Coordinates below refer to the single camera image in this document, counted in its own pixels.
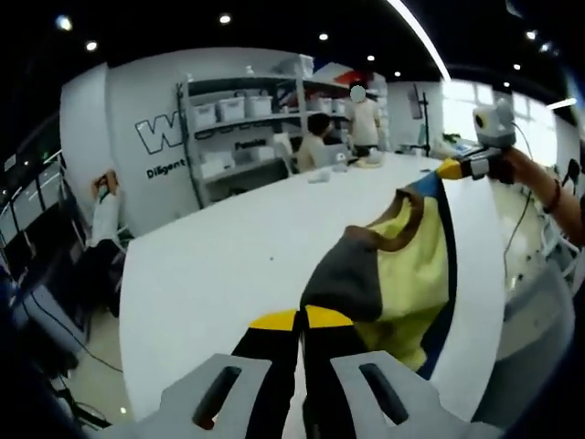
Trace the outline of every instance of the person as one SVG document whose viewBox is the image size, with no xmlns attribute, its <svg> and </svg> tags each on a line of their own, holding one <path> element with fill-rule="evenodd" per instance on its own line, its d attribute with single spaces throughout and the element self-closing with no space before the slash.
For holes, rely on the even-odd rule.
<svg viewBox="0 0 585 439">
<path fill-rule="evenodd" d="M 352 82 L 349 85 L 352 99 L 346 106 L 349 135 L 351 135 L 353 147 L 358 157 L 369 155 L 370 149 L 378 149 L 379 143 L 380 118 L 378 105 L 367 98 L 366 89 L 367 85 L 362 80 Z"/>
<path fill-rule="evenodd" d="M 95 200 L 88 249 L 80 256 L 72 285 L 84 291 L 85 305 L 105 302 L 114 316 L 120 313 L 120 298 L 113 291 L 109 270 L 120 252 L 118 220 L 120 211 L 119 187 L 115 172 L 109 170 L 91 182 Z"/>
<path fill-rule="evenodd" d="M 571 191 L 561 187 L 555 178 L 516 149 L 511 149 L 506 154 L 505 161 L 513 170 L 515 182 L 532 190 L 568 238 L 579 247 L 585 245 L 585 198 L 579 201 Z M 574 426 L 575 432 L 581 429 L 582 404 L 579 400 L 580 391 L 585 390 L 584 280 L 585 256 L 582 252 L 571 286 L 575 294 L 575 328 L 569 350 L 545 389 L 508 432 L 507 437 L 557 434 L 559 428 L 571 431 L 568 423 Z"/>
<path fill-rule="evenodd" d="M 323 139 L 331 131 L 331 117 L 324 112 L 309 116 L 309 133 L 303 138 L 301 148 L 296 155 L 299 172 L 327 166 L 325 144 Z"/>
<path fill-rule="evenodd" d="M 579 162 L 574 158 L 569 160 L 569 166 L 567 166 L 567 174 L 563 179 L 563 186 L 566 190 L 568 190 L 573 195 L 577 194 L 577 186 L 579 184 L 579 174 L 581 173 L 581 167 L 579 166 Z"/>
</svg>

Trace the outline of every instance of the storage bin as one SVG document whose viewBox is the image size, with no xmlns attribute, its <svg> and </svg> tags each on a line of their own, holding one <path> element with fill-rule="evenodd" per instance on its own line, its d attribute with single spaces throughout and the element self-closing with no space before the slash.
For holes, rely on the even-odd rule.
<svg viewBox="0 0 585 439">
<path fill-rule="evenodd" d="M 309 110 L 314 112 L 325 112 L 331 114 L 332 100 L 331 98 L 315 98 L 309 101 Z"/>
<path fill-rule="evenodd" d="M 274 153 L 274 148 L 271 146 L 258 146 L 254 152 L 256 160 L 260 162 L 265 160 L 272 160 L 276 156 Z"/>
<path fill-rule="evenodd" d="M 314 73 L 314 58 L 308 55 L 295 55 L 278 64 L 273 71 L 287 76 L 296 76 L 297 66 L 300 66 L 303 79 L 308 80 Z"/>
<path fill-rule="evenodd" d="M 237 96 L 235 98 L 221 99 L 218 102 L 219 119 L 222 122 L 239 121 L 246 117 L 244 112 L 244 101 L 246 98 Z"/>
<path fill-rule="evenodd" d="M 203 178 L 210 178 L 222 173 L 225 170 L 223 160 L 220 157 L 214 157 L 201 164 L 201 174 Z"/>
<path fill-rule="evenodd" d="M 196 128 L 205 128 L 218 122 L 215 103 L 193 107 L 193 121 Z"/>
<path fill-rule="evenodd" d="M 346 100 L 344 99 L 333 99 L 332 109 L 335 114 L 346 114 Z"/>
<path fill-rule="evenodd" d="M 247 103 L 248 117 L 257 118 L 263 116 L 270 116 L 272 114 L 271 96 L 249 96 Z"/>
</svg>

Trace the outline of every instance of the computer monitor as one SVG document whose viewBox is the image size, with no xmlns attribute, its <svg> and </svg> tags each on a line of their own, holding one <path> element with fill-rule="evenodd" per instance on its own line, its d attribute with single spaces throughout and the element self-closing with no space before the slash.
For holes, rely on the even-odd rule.
<svg viewBox="0 0 585 439">
<path fill-rule="evenodd" d="M 42 259 L 50 259 L 62 249 L 68 251 L 77 239 L 71 218 L 59 203 L 45 210 L 30 223 L 27 237 L 34 246 L 36 256 Z"/>
<path fill-rule="evenodd" d="M 4 255 L 8 264 L 8 270 L 13 279 L 18 280 L 31 263 L 33 253 L 28 246 L 25 233 L 20 231 L 4 247 Z"/>
<path fill-rule="evenodd" d="M 419 96 L 419 89 L 417 88 L 417 84 L 412 84 L 412 88 L 408 92 L 409 96 L 409 104 L 410 104 L 410 113 L 412 115 L 412 119 L 418 121 L 422 119 L 422 108 L 420 107 L 420 96 Z"/>
</svg>

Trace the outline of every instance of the person sitting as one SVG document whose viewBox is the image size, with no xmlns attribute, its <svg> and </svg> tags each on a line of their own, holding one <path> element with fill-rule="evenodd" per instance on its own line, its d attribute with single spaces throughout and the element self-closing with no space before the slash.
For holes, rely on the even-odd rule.
<svg viewBox="0 0 585 439">
<path fill-rule="evenodd" d="M 303 138 L 296 155 L 301 173 L 329 165 L 323 139 L 331 131 L 331 117 L 323 112 L 313 114 L 309 116 L 308 125 L 309 134 Z"/>
<path fill-rule="evenodd" d="M 109 270 L 120 252 L 118 219 L 120 197 L 116 175 L 109 170 L 91 182 L 95 200 L 88 248 L 75 266 L 75 288 L 83 292 L 88 306 L 105 303 L 114 316 L 120 313 L 120 297 L 114 291 Z"/>
<path fill-rule="evenodd" d="M 349 90 L 355 87 L 361 87 L 359 91 L 363 92 L 357 92 L 352 96 L 361 94 L 358 97 L 363 96 L 363 99 L 356 102 L 352 97 L 351 102 L 348 102 L 346 106 L 346 117 L 349 120 L 349 135 L 351 135 L 356 156 L 364 157 L 369 155 L 370 149 L 379 149 L 380 117 L 378 105 L 366 97 L 367 85 L 362 80 L 356 80 L 349 84 Z"/>
<path fill-rule="evenodd" d="M 569 166 L 567 166 L 567 174 L 565 175 L 561 186 L 573 195 L 577 195 L 580 173 L 581 167 L 579 166 L 579 162 L 574 158 L 571 158 L 569 160 Z"/>
</svg>

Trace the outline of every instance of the desk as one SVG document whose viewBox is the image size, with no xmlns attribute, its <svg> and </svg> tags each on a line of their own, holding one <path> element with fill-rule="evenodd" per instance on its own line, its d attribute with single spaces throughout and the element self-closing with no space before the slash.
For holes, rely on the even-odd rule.
<svg viewBox="0 0 585 439">
<path fill-rule="evenodd" d="M 120 341 L 137 420 L 161 391 L 213 353 L 230 353 L 248 323 L 297 307 L 316 264 L 349 224 L 377 218 L 394 190 L 439 161 L 386 154 L 376 169 L 302 174 L 229 198 L 134 240 L 122 279 Z M 503 244 L 486 179 L 446 181 L 456 240 L 457 301 L 431 382 L 471 420 L 490 378 L 505 307 Z M 284 437 L 302 437 L 302 363 Z"/>
</svg>

